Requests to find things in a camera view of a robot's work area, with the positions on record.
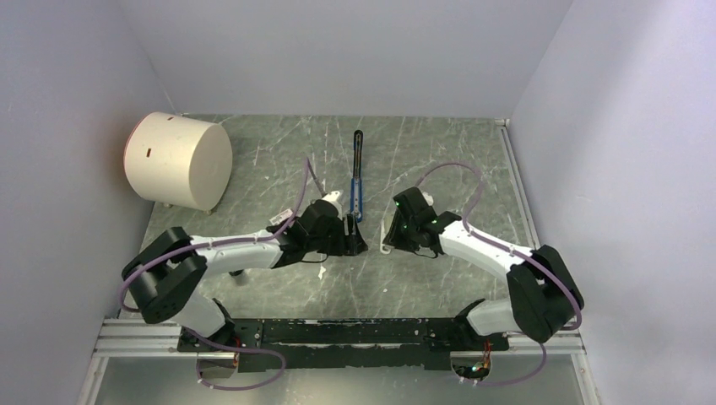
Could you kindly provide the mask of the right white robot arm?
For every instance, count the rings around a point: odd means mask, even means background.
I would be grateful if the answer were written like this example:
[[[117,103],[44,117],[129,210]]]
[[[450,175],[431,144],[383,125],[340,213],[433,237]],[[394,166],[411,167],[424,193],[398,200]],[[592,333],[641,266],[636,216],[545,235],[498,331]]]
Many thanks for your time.
[[[455,336],[463,348],[478,348],[488,336],[504,332],[521,332],[545,343],[580,319],[583,297],[554,247],[509,244],[456,213],[436,213],[417,187],[397,194],[393,202],[396,211],[384,244],[462,259],[507,286],[507,298],[478,299],[455,316]]]

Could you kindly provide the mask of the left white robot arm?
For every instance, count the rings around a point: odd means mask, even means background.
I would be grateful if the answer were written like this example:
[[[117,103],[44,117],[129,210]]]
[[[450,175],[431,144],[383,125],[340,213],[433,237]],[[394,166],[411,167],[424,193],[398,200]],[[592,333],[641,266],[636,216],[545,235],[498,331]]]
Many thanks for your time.
[[[122,270],[123,287],[146,323],[173,321],[220,351],[235,342],[236,324],[218,300],[198,292],[202,280],[287,267],[304,262],[310,253],[354,257],[367,248],[355,215],[319,199],[302,214],[248,235],[210,238],[170,228]]]

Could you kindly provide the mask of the red white staple box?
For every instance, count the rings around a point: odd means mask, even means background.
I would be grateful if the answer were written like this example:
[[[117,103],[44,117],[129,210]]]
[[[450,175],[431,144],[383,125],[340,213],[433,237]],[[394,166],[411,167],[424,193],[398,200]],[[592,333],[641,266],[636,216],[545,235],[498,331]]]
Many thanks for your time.
[[[287,219],[289,219],[294,214],[294,211],[291,208],[287,208],[286,210],[276,214],[270,219],[270,223],[272,225],[281,224]]]

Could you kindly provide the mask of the beige white stapler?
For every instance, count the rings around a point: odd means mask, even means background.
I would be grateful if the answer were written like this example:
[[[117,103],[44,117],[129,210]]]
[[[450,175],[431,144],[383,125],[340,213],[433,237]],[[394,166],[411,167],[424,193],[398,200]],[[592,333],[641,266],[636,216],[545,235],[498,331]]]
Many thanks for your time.
[[[386,239],[388,237],[388,231],[389,227],[386,225],[385,219],[381,221],[381,228],[380,228],[380,244],[379,244],[379,251],[383,255],[389,255],[392,252],[392,248],[386,243]]]

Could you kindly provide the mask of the blue black stapler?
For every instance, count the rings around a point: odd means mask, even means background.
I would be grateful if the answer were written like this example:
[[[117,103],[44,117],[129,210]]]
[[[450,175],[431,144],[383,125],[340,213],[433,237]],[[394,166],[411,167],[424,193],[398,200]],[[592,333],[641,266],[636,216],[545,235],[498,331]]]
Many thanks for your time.
[[[362,147],[364,142],[364,133],[358,129],[354,131],[353,136],[353,169],[351,177],[350,200],[351,213],[357,222],[361,222],[363,218],[363,187],[362,187]]]

